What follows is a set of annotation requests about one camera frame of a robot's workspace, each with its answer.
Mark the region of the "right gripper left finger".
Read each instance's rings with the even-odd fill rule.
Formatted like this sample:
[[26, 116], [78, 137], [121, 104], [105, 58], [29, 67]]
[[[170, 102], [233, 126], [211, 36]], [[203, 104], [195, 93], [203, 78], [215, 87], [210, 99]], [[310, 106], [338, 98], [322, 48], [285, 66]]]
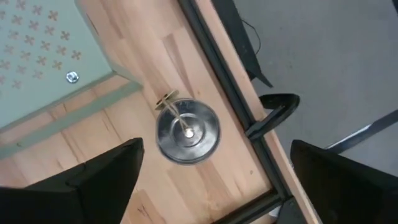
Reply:
[[0, 187], [0, 224], [120, 224], [143, 158], [134, 138], [27, 187]]

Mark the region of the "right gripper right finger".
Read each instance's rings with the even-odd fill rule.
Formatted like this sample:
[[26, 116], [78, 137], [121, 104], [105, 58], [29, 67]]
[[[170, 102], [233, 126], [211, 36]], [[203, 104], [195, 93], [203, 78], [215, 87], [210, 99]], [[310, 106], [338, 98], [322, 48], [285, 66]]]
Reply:
[[297, 139], [290, 158], [323, 224], [398, 224], [398, 177]]

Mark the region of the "silver candle tin with tag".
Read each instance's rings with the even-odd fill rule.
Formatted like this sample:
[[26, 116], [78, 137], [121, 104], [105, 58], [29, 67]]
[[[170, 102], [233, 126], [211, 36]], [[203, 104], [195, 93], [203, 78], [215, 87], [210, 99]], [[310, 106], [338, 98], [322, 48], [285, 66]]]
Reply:
[[162, 155], [181, 165], [208, 159], [218, 147], [220, 121], [215, 111], [193, 98], [180, 98], [178, 90], [165, 94], [157, 103], [155, 140]]

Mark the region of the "black curved clamp hook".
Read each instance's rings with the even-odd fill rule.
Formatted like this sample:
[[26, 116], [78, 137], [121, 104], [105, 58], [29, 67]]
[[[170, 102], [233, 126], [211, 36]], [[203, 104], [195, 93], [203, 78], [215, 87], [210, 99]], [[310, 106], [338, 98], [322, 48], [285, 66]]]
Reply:
[[278, 93], [259, 97], [264, 109], [271, 112], [257, 121], [245, 132], [250, 141], [255, 141], [284, 122], [299, 106], [300, 97], [293, 93]]

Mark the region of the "green perforated metal shelf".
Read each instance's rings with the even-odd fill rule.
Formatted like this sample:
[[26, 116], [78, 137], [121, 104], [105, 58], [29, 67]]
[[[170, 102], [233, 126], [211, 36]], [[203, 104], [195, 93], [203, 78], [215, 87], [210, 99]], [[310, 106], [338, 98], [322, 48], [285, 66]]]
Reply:
[[0, 131], [10, 130], [119, 76], [121, 88], [0, 146], [0, 159], [30, 147], [141, 89], [100, 44], [80, 0], [0, 0]]

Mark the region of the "black flat bar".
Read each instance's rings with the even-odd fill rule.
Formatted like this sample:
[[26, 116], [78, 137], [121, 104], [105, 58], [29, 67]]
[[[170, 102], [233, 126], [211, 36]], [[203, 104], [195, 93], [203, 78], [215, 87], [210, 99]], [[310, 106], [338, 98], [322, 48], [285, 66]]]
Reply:
[[211, 2], [233, 43], [249, 79], [258, 78], [263, 84], [272, 88], [272, 83], [262, 74], [256, 53], [244, 28], [244, 22], [233, 0], [211, 0]]

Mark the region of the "black aluminium table frame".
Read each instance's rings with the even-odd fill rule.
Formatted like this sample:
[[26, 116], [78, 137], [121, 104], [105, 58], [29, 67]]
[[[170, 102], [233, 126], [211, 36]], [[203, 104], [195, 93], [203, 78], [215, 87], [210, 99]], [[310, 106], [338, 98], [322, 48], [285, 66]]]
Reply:
[[318, 224], [275, 131], [254, 132], [271, 117], [264, 111], [212, 1], [177, 2], [243, 129], [244, 140], [252, 147], [261, 170], [273, 186], [214, 224], [249, 224], [275, 208], [279, 213], [271, 224]]

